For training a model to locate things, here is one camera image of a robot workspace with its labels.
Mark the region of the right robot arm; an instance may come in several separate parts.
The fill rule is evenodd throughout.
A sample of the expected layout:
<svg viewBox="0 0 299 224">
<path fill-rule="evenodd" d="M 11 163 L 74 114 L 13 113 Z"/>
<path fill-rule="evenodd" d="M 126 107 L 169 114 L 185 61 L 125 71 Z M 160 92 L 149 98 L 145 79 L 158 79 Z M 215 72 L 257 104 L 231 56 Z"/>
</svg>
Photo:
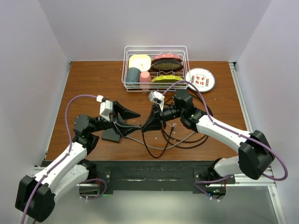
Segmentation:
<svg viewBox="0 0 299 224">
<path fill-rule="evenodd" d="M 219 183 L 224 177 L 245 174 L 257 180 L 274 161 L 269 152 L 269 143 L 261 131 L 252 133 L 243 131 L 220 122 L 198 109 L 187 90 L 176 90 L 174 104 L 164 106 L 164 95 L 152 91 L 149 100 L 153 103 L 150 116 L 142 126 L 142 132 L 162 130 L 166 122 L 179 118 L 183 126 L 196 133 L 210 136 L 235 150 L 238 155 L 231 158 L 219 158 L 204 173 L 204 178 Z"/>
</svg>

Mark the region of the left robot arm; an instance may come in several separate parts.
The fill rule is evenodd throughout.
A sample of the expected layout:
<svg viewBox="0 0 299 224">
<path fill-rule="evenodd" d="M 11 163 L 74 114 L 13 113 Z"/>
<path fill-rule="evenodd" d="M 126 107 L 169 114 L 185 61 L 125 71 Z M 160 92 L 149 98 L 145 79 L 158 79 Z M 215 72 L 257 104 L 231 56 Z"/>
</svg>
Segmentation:
<svg viewBox="0 0 299 224">
<path fill-rule="evenodd" d="M 134 132 L 138 127 L 124 124 L 119 118 L 133 119 L 140 114 L 133 112 L 117 101 L 96 97 L 100 103 L 97 117 L 78 115 L 75 119 L 75 136 L 70 137 L 66 149 L 46 168 L 33 176 L 24 176 L 18 185 L 15 208 L 38 222 L 45 221 L 53 212 L 56 202 L 75 185 L 97 181 L 95 165 L 86 160 L 99 141 L 94 132 L 114 129 L 121 136 Z"/>
</svg>

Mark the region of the black network switch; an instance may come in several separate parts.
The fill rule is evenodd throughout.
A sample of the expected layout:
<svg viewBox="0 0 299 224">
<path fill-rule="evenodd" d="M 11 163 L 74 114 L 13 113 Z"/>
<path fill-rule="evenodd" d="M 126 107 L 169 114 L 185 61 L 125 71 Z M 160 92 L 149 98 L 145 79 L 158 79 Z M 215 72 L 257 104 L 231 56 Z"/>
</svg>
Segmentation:
<svg viewBox="0 0 299 224">
<path fill-rule="evenodd" d="M 101 135 L 102 140 L 107 140 L 115 143 L 119 143 L 121 140 L 121 136 L 114 132 L 113 129 L 107 129 L 103 131 Z"/>
</svg>

